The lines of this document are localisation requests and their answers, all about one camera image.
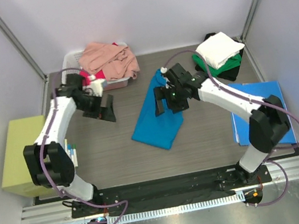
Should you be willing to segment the blue t shirt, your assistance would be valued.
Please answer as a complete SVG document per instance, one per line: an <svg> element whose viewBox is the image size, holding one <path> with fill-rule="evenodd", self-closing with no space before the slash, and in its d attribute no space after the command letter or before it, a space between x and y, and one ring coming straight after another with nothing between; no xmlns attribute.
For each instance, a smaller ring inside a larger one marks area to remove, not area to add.
<svg viewBox="0 0 299 224"><path fill-rule="evenodd" d="M166 79L157 69L149 83L132 140L160 149L170 150L183 124L182 113L173 113L164 105L164 113L156 116L154 88L165 86Z"/></svg>

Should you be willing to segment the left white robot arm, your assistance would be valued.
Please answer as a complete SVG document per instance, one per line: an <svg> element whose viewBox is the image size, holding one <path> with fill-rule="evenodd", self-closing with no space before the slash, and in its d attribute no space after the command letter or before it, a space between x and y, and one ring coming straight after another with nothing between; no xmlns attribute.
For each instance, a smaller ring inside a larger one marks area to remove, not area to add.
<svg viewBox="0 0 299 224"><path fill-rule="evenodd" d="M103 208L102 197L95 185L78 176L76 156L68 152L65 136L77 110L87 118L116 122L113 96L108 95L102 106L107 81L101 76L72 73L66 78L66 83L54 90L43 129L34 144L25 146L23 157L34 185L69 197L63 205L74 214L97 214Z"/></svg>

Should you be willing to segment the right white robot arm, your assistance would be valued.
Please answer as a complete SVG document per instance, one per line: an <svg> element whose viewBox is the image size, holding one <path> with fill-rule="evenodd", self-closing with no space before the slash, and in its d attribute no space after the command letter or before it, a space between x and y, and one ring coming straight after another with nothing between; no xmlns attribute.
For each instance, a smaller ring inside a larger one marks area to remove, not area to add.
<svg viewBox="0 0 299 224"><path fill-rule="evenodd" d="M195 99L218 105L247 121L250 144L235 169L241 184L253 183L262 163L290 130L291 124L279 97L263 98L244 93L204 71L191 74L178 63L170 69L161 68L159 73L165 85L153 90L156 116L164 114L167 108L173 113L187 110L189 99Z"/></svg>

